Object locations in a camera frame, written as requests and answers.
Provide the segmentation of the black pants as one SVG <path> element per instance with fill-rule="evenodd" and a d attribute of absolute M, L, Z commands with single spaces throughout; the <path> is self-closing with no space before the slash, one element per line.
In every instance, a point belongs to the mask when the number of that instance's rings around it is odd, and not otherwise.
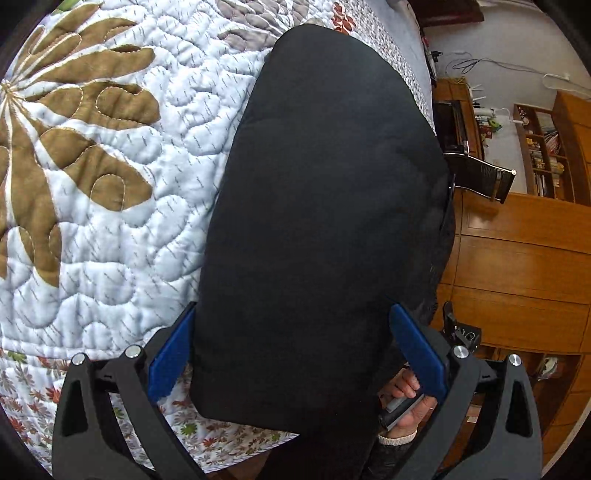
<path fill-rule="evenodd" d="M 370 414 L 397 369 L 391 306 L 425 304 L 450 173 L 401 75 L 334 30 L 274 44 L 209 223 L 190 397 L 204 417 L 301 433 Z"/>

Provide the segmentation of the dark wooden headboard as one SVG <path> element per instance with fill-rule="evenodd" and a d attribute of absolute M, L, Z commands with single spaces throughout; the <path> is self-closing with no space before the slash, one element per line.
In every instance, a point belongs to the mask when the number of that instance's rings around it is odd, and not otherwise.
<path fill-rule="evenodd" d="M 423 28 L 485 20 L 476 0 L 410 0 L 409 3 Z"/>

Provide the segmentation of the wooden wardrobe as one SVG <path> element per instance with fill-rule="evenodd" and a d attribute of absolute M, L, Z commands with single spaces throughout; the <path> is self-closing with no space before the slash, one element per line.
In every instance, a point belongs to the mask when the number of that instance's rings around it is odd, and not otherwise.
<path fill-rule="evenodd" d="M 456 200 L 454 247 L 439 288 L 479 326 L 481 352 L 521 356 L 538 405 L 543 464 L 552 467 L 590 413 L 590 104 L 558 92 L 549 110 L 568 157 L 575 202 L 518 193 L 504 204 L 468 190 Z M 525 180 L 517 152 L 497 164 Z"/>

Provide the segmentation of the floral quilted bedspread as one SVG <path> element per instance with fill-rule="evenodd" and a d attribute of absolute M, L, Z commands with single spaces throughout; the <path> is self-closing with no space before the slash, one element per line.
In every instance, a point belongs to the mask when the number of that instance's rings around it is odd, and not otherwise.
<path fill-rule="evenodd" d="M 70 358 L 119 355 L 197 296 L 232 137 L 264 58 L 315 24 L 373 48 L 431 117 L 407 1 L 3 2 L 1 407 L 40 466 Z"/>

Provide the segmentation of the black mesh office chair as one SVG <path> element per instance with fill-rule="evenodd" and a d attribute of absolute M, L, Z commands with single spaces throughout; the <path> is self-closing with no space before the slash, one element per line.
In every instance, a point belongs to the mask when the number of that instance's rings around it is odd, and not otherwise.
<path fill-rule="evenodd" d="M 517 176 L 515 169 L 497 166 L 468 154 L 445 152 L 454 183 L 462 188 L 504 204 Z"/>

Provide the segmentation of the wooden bookshelf with books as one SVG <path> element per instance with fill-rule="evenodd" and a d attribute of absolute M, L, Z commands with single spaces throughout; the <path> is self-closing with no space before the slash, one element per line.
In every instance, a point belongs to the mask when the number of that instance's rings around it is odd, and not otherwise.
<path fill-rule="evenodd" d="M 513 120 L 523 157 L 527 193 L 574 203 L 570 165 L 552 111 L 515 103 Z"/>

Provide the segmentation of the wooden desk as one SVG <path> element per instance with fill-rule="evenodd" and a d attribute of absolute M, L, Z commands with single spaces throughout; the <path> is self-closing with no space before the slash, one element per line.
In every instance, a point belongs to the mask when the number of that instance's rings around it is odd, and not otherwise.
<path fill-rule="evenodd" d="M 436 135 L 444 152 L 466 153 L 484 160 L 485 153 L 464 78 L 440 78 L 433 88 Z"/>

